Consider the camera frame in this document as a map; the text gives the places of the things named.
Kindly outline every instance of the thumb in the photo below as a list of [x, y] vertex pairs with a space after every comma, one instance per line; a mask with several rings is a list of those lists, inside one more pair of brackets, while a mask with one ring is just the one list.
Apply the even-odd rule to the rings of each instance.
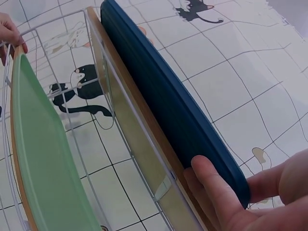
[[19, 46], [24, 43], [24, 40], [18, 31], [9, 30], [3, 25], [0, 25], [0, 40], [8, 42], [14, 46]]

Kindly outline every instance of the cat print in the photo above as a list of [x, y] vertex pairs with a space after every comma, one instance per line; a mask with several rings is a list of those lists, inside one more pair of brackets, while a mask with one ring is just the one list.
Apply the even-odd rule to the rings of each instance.
[[175, 8], [175, 10], [178, 12], [179, 16], [184, 18], [187, 22], [194, 19], [200, 19], [206, 23], [223, 23], [223, 19], [221, 18], [217, 19], [217, 21], [210, 21], [198, 15], [199, 12], [207, 11], [213, 8], [214, 6], [206, 5], [203, 0], [180, 0], [180, 7]]
[[55, 55], [70, 48], [90, 47], [85, 23], [78, 22], [72, 29], [45, 42], [43, 47], [47, 55]]
[[[60, 83], [61, 90], [69, 90], [64, 93], [65, 101], [69, 102], [73, 97], [79, 97], [84, 100], [92, 100], [97, 97], [103, 96], [103, 91], [98, 81], [91, 82], [87, 85], [83, 85], [88, 81], [97, 79], [95, 65], [89, 64], [82, 66], [75, 71], [73, 71], [70, 83]], [[59, 86], [57, 83], [50, 85], [50, 94], [56, 93], [59, 91]], [[88, 112], [92, 115], [97, 115], [99, 112], [105, 117], [112, 117], [110, 111], [101, 106], [101, 105], [84, 105], [74, 108], [66, 108], [64, 104], [64, 98], [62, 95], [57, 95], [52, 99], [54, 106], [58, 107], [59, 110], [63, 113], [81, 113]]]

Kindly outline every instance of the finger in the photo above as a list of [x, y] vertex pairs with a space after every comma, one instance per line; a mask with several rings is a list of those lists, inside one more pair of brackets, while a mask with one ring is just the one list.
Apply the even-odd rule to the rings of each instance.
[[273, 209], [246, 227], [245, 231], [308, 230], [308, 196]]
[[5, 53], [4, 45], [0, 47], [0, 58], [1, 58], [3, 66], [5, 66], [6, 53]]
[[192, 167], [215, 208], [223, 230], [241, 230], [243, 225], [257, 218], [244, 210], [235, 192], [206, 157], [194, 157]]
[[198, 201], [200, 207], [202, 208], [205, 215], [208, 217], [212, 225], [215, 227], [216, 230], [221, 230], [215, 208], [212, 205], [211, 200], [206, 194], [206, 191], [203, 185], [199, 182], [198, 178], [196, 177], [195, 173], [193, 172], [192, 168], [188, 168], [184, 171], [184, 177], [186, 182], [191, 190], [193, 196]]
[[248, 211], [257, 215], [258, 217], [261, 217], [270, 213], [273, 210], [274, 208], [260, 208], [260, 209], [249, 209]]
[[18, 46], [21, 44], [19, 32], [9, 30], [5, 26], [0, 26], [0, 39], [14, 46]]
[[24, 52], [27, 54], [28, 53], [28, 47], [27, 47], [27, 44], [25, 43], [25, 41], [22, 43], [22, 46], [23, 46]]
[[284, 166], [285, 162], [247, 179], [251, 193], [251, 203], [256, 203], [279, 194], [279, 182]]

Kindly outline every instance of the black grid line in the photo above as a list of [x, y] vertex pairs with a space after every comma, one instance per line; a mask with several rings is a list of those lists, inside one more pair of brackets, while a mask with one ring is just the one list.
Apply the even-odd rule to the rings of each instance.
[[172, 45], [174, 45], [174, 44], [177, 44], [178, 42], [182, 42], [182, 41], [184, 41], [185, 39], [189, 39], [189, 38], [191, 38], [191, 37], [193, 37], [193, 36], [195, 36], [195, 35], [200, 35], [200, 34], [202, 34], [203, 32], [206, 32], [206, 31], [208, 31], [208, 30], [211, 30], [211, 29], [214, 29], [214, 28], [216, 28], [216, 27], [220, 27], [220, 26], [223, 26], [223, 25], [226, 25], [226, 24], [229, 24], [229, 23], [231, 23], [231, 22], [222, 23], [222, 24], [220, 24], [220, 25], [218, 25], [218, 26], [214, 26], [214, 27], [212, 27], [212, 28], [203, 30], [202, 32], [200, 32], [200, 30], [199, 30], [198, 33], [193, 34], [193, 35], [190, 35], [190, 36], [188, 36], [188, 37], [186, 37], [186, 38], [180, 39], [179, 41], [173, 42], [173, 43], [171, 43], [170, 45], [165, 46], [165, 48], [168, 48], [168, 47], [170, 47], [170, 46], [172, 46]]
[[82, 127], [82, 126], [84, 126], [84, 125], [87, 125], [87, 124], [89, 124], [89, 123], [91, 123], [91, 122], [93, 122], [93, 121], [94, 121], [94, 120], [92, 119], [92, 120], [87, 121], [87, 122], [85, 122], [85, 123], [83, 123], [83, 124], [80, 124], [80, 125], [78, 125], [78, 126], [75, 126], [73, 129], [75, 130], [75, 129], [80, 128], [80, 127]]
[[239, 167], [246, 165], [246, 163], [250, 160], [252, 160], [253, 158], [255, 158], [255, 156], [250, 157], [248, 160], [246, 160], [245, 162], [243, 162], [242, 164], [239, 165]]
[[272, 143], [270, 143], [268, 146], [266, 146], [264, 149], [268, 148], [270, 145], [275, 144], [275, 141], [277, 141], [277, 139], [279, 139], [283, 134], [285, 134], [288, 130], [290, 130], [291, 128], [293, 128], [302, 118], [304, 118], [306, 115], [308, 114], [308, 112], [306, 112], [302, 117], [300, 117], [299, 120], [297, 120], [294, 124], [292, 124], [286, 131], [284, 131], [280, 136], [278, 136], [276, 139], [274, 139], [274, 141]]
[[[242, 34], [242, 32], [241, 32], [241, 30], [237, 27], [237, 25], [235, 24], [235, 23], [233, 23], [233, 25], [237, 28], [237, 30], [241, 33], [241, 35], [243, 36], [243, 38], [248, 42], [248, 44], [251, 46], [251, 44], [250, 44], [250, 42], [246, 39], [246, 37]], [[255, 54], [260, 58], [260, 60], [263, 62], [263, 60], [261, 59], [261, 57], [259, 56], [259, 54], [258, 54], [258, 52], [256, 52], [255, 51]], [[273, 72], [269, 69], [269, 67], [266, 65], [266, 63], [264, 63], [263, 62], [263, 64], [267, 67], [267, 69], [270, 71], [270, 73], [274, 76], [274, 78], [278, 81], [278, 79], [275, 77], [275, 75], [273, 74]], [[275, 144], [275, 146], [278, 148], [278, 149], [280, 149], [286, 156], [288, 156], [289, 157], [289, 155], [287, 154], [287, 153], [285, 153], [280, 147], [278, 147], [277, 146], [277, 144], [273, 141], [273, 138], [271, 137], [271, 135], [270, 135], [270, 133], [269, 133], [269, 131], [268, 131], [268, 128], [267, 128], [267, 126], [266, 126], [266, 124], [265, 124], [265, 121], [264, 121], [264, 119], [263, 119], [263, 117], [262, 117], [262, 114], [261, 114], [261, 112], [260, 112], [260, 110], [259, 110], [259, 108], [258, 108], [258, 106], [257, 106], [257, 104], [256, 104], [256, 102], [255, 102], [255, 100], [253, 100], [253, 102], [254, 102], [254, 104], [255, 104], [255, 106], [256, 106], [256, 108], [257, 108], [257, 110], [258, 110], [258, 112], [259, 112], [259, 115], [260, 115], [260, 117], [261, 117], [261, 120], [262, 120], [262, 122], [263, 122], [263, 125], [264, 125], [264, 128], [266, 129], [266, 131], [267, 131], [267, 133], [268, 133], [268, 135], [269, 135], [269, 137], [270, 137], [270, 139], [272, 140], [272, 142]]]
[[[61, 13], [61, 16], [63, 17], [63, 13], [62, 13], [62, 9], [61, 9], [61, 6], [60, 6], [60, 3], [59, 3], [59, 0], [57, 0], [58, 2], [58, 5], [59, 5], [59, 9], [60, 9], [60, 13]], [[67, 29], [67, 25], [66, 25], [66, 21], [64, 18], [62, 18], [63, 22], [64, 22], [64, 26], [65, 26], [65, 29], [66, 29], [66, 32], [68, 33], [68, 29]], [[75, 67], [75, 70], [77, 69], [77, 66], [76, 66], [76, 62], [75, 62], [75, 59], [74, 59], [74, 56], [73, 56], [73, 52], [72, 52], [72, 48], [69, 47], [69, 50], [71, 51], [71, 55], [72, 55], [72, 59], [73, 59], [73, 63], [74, 63], [74, 67]]]
[[0, 211], [2, 211], [2, 210], [5, 210], [5, 209], [7, 209], [7, 208], [12, 208], [12, 207], [14, 207], [15, 205], [10, 205], [10, 206], [7, 206], [7, 207], [5, 207], [5, 208], [0, 208]]
[[100, 168], [100, 169], [98, 169], [98, 170], [95, 170], [95, 171], [89, 173], [89, 176], [93, 175], [94, 173], [100, 172], [100, 171], [102, 171], [102, 170], [104, 170], [104, 169], [106, 169], [106, 168], [112, 167], [112, 165], [121, 164], [121, 163], [126, 162], [126, 161], [128, 161], [128, 160], [131, 160], [131, 158], [128, 158], [128, 159], [125, 159], [125, 160], [121, 160], [121, 161], [118, 161], [118, 162], [116, 162], [116, 163], [110, 164], [110, 165], [108, 165], [108, 166], [102, 167], [102, 168]]
[[129, 1], [130, 6], [122, 7], [122, 9], [126, 9], [126, 8], [133, 7], [133, 6], [138, 6], [138, 5], [144, 4], [144, 3], [149, 2], [149, 1], [153, 1], [153, 0], [143, 1], [143, 2], [137, 3], [137, 4], [135, 4], [135, 5], [133, 5], [133, 4]]
[[6, 3], [8, 0], [4, 1], [3, 3], [0, 4], [0, 6], [2, 6], [4, 3]]
[[283, 49], [287, 48], [287, 47], [290, 46], [290, 45], [291, 45], [291, 44], [289, 43], [289, 44], [286, 45], [284, 48], [281, 47], [281, 48], [273, 48], [273, 49], [261, 49], [261, 50], [244, 51], [244, 52], [241, 52], [241, 53], [239, 53], [239, 54], [237, 54], [237, 55], [235, 55], [235, 56], [232, 56], [231, 58], [226, 59], [225, 61], [222, 61], [222, 62], [220, 62], [220, 63], [218, 63], [218, 64], [216, 64], [216, 65], [214, 65], [214, 66], [212, 66], [212, 67], [209, 67], [208, 69], [206, 69], [206, 70], [204, 70], [204, 71], [201, 71], [201, 72], [199, 72], [199, 73], [197, 73], [197, 74], [195, 74], [195, 75], [193, 75], [193, 76], [191, 76], [191, 77], [189, 77], [189, 78], [195, 77], [195, 76], [197, 76], [197, 75], [199, 75], [199, 74], [201, 74], [201, 73], [203, 73], [203, 72], [205, 72], [205, 71], [208, 71], [209, 69], [212, 69], [212, 68], [214, 68], [214, 67], [216, 67], [216, 66], [218, 66], [218, 65], [220, 65], [220, 64], [223, 64], [223, 63], [225, 63], [225, 62], [227, 62], [227, 61], [229, 61], [229, 60], [231, 60], [231, 59], [234, 59], [234, 58], [236, 58], [236, 57], [238, 57], [238, 56], [240, 56], [240, 55], [242, 55], [242, 54], [252, 53], [252, 52], [259, 52], [259, 51], [278, 51], [278, 50], [283, 50]]
[[[8, 155], [8, 157], [10, 157], [11, 155], [12, 155], [12, 154]], [[5, 157], [1, 158], [0, 161], [1, 161], [1, 160], [5, 160]]]
[[305, 71], [307, 71], [307, 69], [308, 69], [308, 66], [302, 71], [302, 73], [304, 73]]
[[162, 19], [174, 18], [174, 17], [178, 17], [178, 16], [175, 14], [175, 15], [172, 15], [172, 16], [167, 16], [167, 17], [162, 17], [162, 18], [159, 18], [159, 19], [154, 19], [154, 20], [150, 20], [150, 21], [145, 21], [144, 23], [151, 23], [151, 22], [155, 22], [155, 21], [162, 20]]
[[269, 90], [271, 90], [272, 88], [274, 88], [274, 87], [280, 85], [281, 83], [282, 83], [282, 82], [276, 83], [275, 85], [271, 86], [271, 87], [270, 87], [269, 89], [267, 89], [266, 91], [260, 93], [260, 94], [257, 95], [256, 97], [254, 97], [254, 98], [252, 98], [251, 100], [247, 101], [246, 103], [242, 104], [241, 106], [239, 106], [239, 107], [233, 109], [232, 111], [228, 112], [227, 114], [225, 114], [225, 115], [219, 117], [218, 119], [214, 120], [213, 123], [216, 123], [217, 121], [221, 120], [222, 118], [226, 117], [227, 115], [231, 114], [232, 112], [235, 112], [237, 109], [239, 109], [239, 108], [245, 106], [246, 104], [248, 104], [248, 103], [250, 103], [251, 101], [255, 100], [256, 98], [258, 98], [259, 96], [263, 95], [263, 94], [266, 93], [267, 91], [269, 91]]
[[118, 179], [118, 181], [119, 181], [119, 183], [120, 183], [120, 185], [121, 185], [121, 187], [122, 187], [122, 189], [123, 189], [123, 191], [124, 191], [124, 193], [125, 193], [125, 195], [126, 195], [128, 201], [129, 201], [129, 203], [131, 204], [131, 206], [132, 206], [134, 212], [136, 213], [136, 216], [138, 217], [139, 221], [142, 223], [142, 225], [143, 225], [143, 227], [145, 228], [145, 230], [147, 230], [146, 227], [145, 227], [145, 225], [143, 224], [143, 222], [142, 222], [142, 220], [141, 220], [141, 218], [140, 218], [140, 216], [139, 216], [139, 214], [138, 214], [138, 212], [137, 212], [137, 210], [136, 210], [136, 208], [135, 208], [133, 202], [131, 201], [131, 199], [130, 199], [128, 193], [127, 193], [127, 191], [125, 190], [125, 187], [124, 187], [124, 185], [123, 185], [123, 183], [122, 183], [122, 181], [121, 181], [121, 179], [120, 179], [120, 177], [119, 177], [119, 175], [118, 175], [118, 173], [117, 173], [117, 171], [116, 171], [116, 168], [115, 168], [114, 164], [113, 164], [112, 161], [111, 161], [110, 155], [108, 154], [108, 151], [107, 151], [107, 149], [106, 149], [106, 147], [105, 147], [105, 145], [104, 145], [104, 143], [103, 143], [103, 138], [101, 137], [101, 135], [100, 135], [100, 133], [99, 133], [99, 131], [98, 131], [98, 128], [97, 128], [97, 126], [96, 126], [96, 123], [95, 123], [94, 121], [93, 121], [93, 123], [94, 123], [95, 129], [96, 129], [96, 132], [97, 132], [97, 134], [98, 134], [98, 136], [99, 136], [99, 138], [100, 138], [101, 144], [102, 144], [102, 146], [103, 146], [103, 148], [104, 148], [104, 150], [105, 150], [105, 152], [106, 152], [106, 154], [107, 154], [107, 157], [108, 157], [108, 159], [109, 159], [109, 161], [110, 161], [110, 163], [111, 163], [111, 167], [113, 168], [114, 173], [115, 173], [115, 175], [116, 175], [116, 177], [117, 177], [117, 179]]
[[[257, 110], [259, 111], [259, 109], [258, 109], [258, 107], [257, 107], [257, 104], [256, 104], [256, 102], [253, 100], [253, 97], [252, 97], [251, 93], [249, 92], [247, 86], [245, 85], [244, 81], [242, 80], [242, 78], [240, 77], [240, 75], [237, 73], [237, 71], [235, 70], [235, 68], [231, 65], [230, 61], [229, 61], [229, 60], [226, 58], [226, 56], [218, 49], [218, 47], [217, 47], [207, 36], [205, 36], [205, 34], [202, 34], [202, 35], [203, 35], [206, 39], [208, 39], [208, 40], [212, 43], [212, 45], [216, 47], [216, 49], [220, 52], [220, 54], [225, 58], [225, 60], [227, 60], [227, 62], [228, 62], [229, 65], [231, 66], [231, 68], [234, 70], [234, 72], [236, 73], [236, 75], [238, 76], [238, 78], [241, 80], [242, 84], [244, 85], [244, 87], [246, 88], [248, 94], [250, 95], [250, 98], [251, 98], [252, 101], [254, 102], [254, 104], [255, 104]], [[262, 118], [262, 115], [261, 115], [260, 111], [259, 111], [259, 114], [260, 114], [260, 116], [261, 116], [261, 119], [262, 119], [262, 121], [263, 121], [263, 124], [264, 124], [264, 126], [265, 126], [265, 129], [266, 129], [267, 133], [269, 134], [268, 129], [267, 129], [266, 125], [265, 125], [265, 122], [264, 122], [264, 120], [263, 120], [263, 118]]]
[[55, 7], [51, 8], [51, 9], [49, 9], [49, 10], [47, 10], [47, 11], [44, 11], [44, 12], [42, 12], [42, 13], [36, 15], [36, 16], [33, 17], [33, 18], [29, 18], [29, 19], [26, 18], [26, 20], [27, 20], [27, 22], [28, 22], [28, 21], [31, 21], [32, 19], [35, 19], [35, 18], [41, 16], [41, 15], [44, 14], [44, 13], [47, 13], [47, 12], [49, 12], [49, 11], [52, 11], [52, 10], [54, 10], [54, 9], [60, 7], [60, 6], [63, 6], [63, 5], [65, 5], [65, 4], [68, 4], [68, 3], [72, 2], [72, 1], [74, 1], [74, 0], [70, 0], [70, 1], [68, 1], [68, 2], [66, 2], [66, 3], [60, 4], [60, 5], [58, 5], [58, 6], [55, 6]]
[[[144, 21], [146, 21], [145, 20], [145, 18], [143, 17], [143, 15], [141, 14], [141, 12], [135, 7], [135, 9], [139, 12], [139, 14], [141, 15], [141, 17], [144, 19]], [[195, 25], [193, 25], [191, 22], [189, 22], [192, 26], [194, 26], [205, 38], [207, 38]]]
[[118, 230], [116, 230], [116, 231], [122, 231], [122, 230], [124, 230], [124, 229], [127, 229], [127, 228], [129, 228], [129, 227], [131, 227], [131, 226], [137, 225], [137, 224], [139, 224], [139, 223], [143, 224], [143, 223], [142, 223], [143, 221], [146, 221], [146, 220], [148, 220], [148, 219], [150, 219], [150, 218], [152, 218], [152, 217], [155, 217], [155, 216], [157, 216], [157, 215], [159, 215], [159, 214], [160, 214], [160, 213], [155, 213], [155, 214], [149, 216], [148, 218], [143, 219], [141, 222], [140, 222], [140, 221], [135, 222], [135, 223], [133, 223], [133, 224], [131, 224], [131, 225], [127, 225], [127, 226], [125, 226], [125, 227], [123, 227], [123, 228], [120, 228], [120, 229], [118, 229]]

